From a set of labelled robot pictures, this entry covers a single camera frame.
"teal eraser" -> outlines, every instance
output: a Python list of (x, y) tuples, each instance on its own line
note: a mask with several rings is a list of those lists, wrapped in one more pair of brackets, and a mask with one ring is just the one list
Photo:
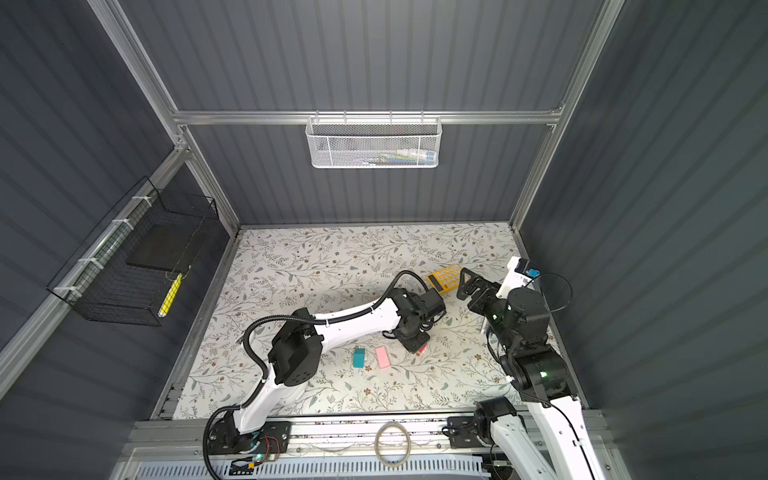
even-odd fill
[(366, 365), (366, 349), (355, 349), (355, 353), (352, 356), (352, 366), (356, 369), (361, 369)]

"pink block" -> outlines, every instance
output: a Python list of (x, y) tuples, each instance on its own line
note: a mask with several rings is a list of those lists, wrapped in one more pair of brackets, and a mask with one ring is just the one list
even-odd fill
[(386, 354), (386, 347), (380, 346), (376, 349), (376, 358), (379, 359), (380, 369), (385, 369), (389, 366), (389, 356)]

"gray corrugated wall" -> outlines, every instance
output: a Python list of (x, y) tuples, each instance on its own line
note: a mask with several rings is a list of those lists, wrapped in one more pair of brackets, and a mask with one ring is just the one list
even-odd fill
[(768, 476), (767, 108), (768, 2), (629, 2), (523, 223), (635, 478)]
[(0, 2), (0, 347), (173, 144), (83, 2)]
[[(173, 145), (86, 2), (0, 2), (0, 71), (2, 348)], [(186, 168), (168, 188), (200, 193)], [(0, 399), (0, 477), (108, 476), (133, 422), (150, 415), (227, 241), (221, 227), (161, 328), (64, 319)]]
[[(181, 110), (556, 108), (601, 2), (122, 2)], [(544, 126), (446, 126), (440, 165), (317, 170), (302, 127), (191, 129), (245, 224), (505, 220)]]
[(304, 127), (195, 126), (245, 223), (507, 220), (544, 125), (447, 125), (437, 168), (310, 164)]

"yellow object in basket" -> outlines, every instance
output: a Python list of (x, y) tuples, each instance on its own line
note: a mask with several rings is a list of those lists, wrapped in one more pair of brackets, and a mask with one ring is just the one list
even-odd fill
[(438, 293), (445, 293), (458, 287), (458, 276), (461, 272), (461, 265), (451, 265), (430, 273), (427, 275), (427, 280), (435, 287)]
[(157, 316), (160, 318), (168, 314), (168, 310), (170, 310), (170, 306), (174, 303), (176, 293), (179, 291), (179, 287), (181, 286), (182, 278), (183, 277), (181, 276), (181, 273), (179, 273), (179, 275), (176, 277), (176, 280), (174, 280), (173, 284), (171, 284), (170, 289), (168, 289), (168, 294), (165, 296), (165, 300), (163, 300), (163, 305), (160, 307), (160, 311), (157, 312)]

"floral tablecloth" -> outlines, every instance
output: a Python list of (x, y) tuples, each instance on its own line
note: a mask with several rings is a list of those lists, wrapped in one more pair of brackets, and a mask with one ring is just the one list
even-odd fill
[[(403, 269), (427, 274), (467, 266), (501, 280), (516, 254), (506, 223), (246, 230), (181, 395), (175, 419), (206, 418), (219, 406), (240, 401), (260, 377), (239, 338), (262, 316), (350, 308), (377, 298)], [(401, 286), (420, 292), (416, 281)], [(444, 295), (446, 315), (429, 334), (424, 353), (408, 353), (397, 340), (368, 335), (322, 357), (317, 374), (293, 405), (273, 415), (445, 409), (517, 392), (488, 354), (482, 318)], [(266, 358), (282, 323), (256, 330), (254, 350)], [(386, 346), (388, 369), (375, 348)], [(353, 351), (366, 349), (364, 368), (353, 368)]]

